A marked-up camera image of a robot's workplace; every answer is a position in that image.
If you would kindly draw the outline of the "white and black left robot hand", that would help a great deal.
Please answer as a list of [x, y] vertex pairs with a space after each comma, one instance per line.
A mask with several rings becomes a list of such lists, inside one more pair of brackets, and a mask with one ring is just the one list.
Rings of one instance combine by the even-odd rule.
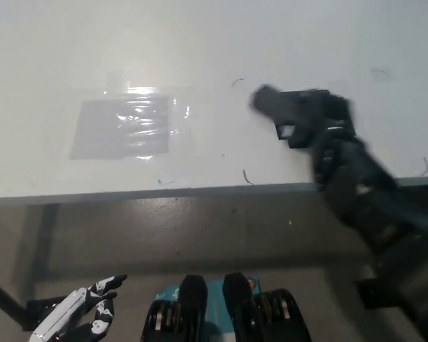
[[125, 274], [97, 281], [72, 291], [32, 331], [30, 341], [100, 341], [106, 337], [114, 317], [115, 292]]

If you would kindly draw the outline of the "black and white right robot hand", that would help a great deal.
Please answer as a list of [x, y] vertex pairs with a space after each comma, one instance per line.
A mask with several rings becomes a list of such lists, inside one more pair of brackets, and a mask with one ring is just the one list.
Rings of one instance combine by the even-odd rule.
[[328, 90], [280, 92], [271, 118], [279, 127], [293, 127], [293, 132], [286, 138], [291, 149], [308, 148], [329, 128], [340, 129], [348, 135], [356, 134], [350, 101]]

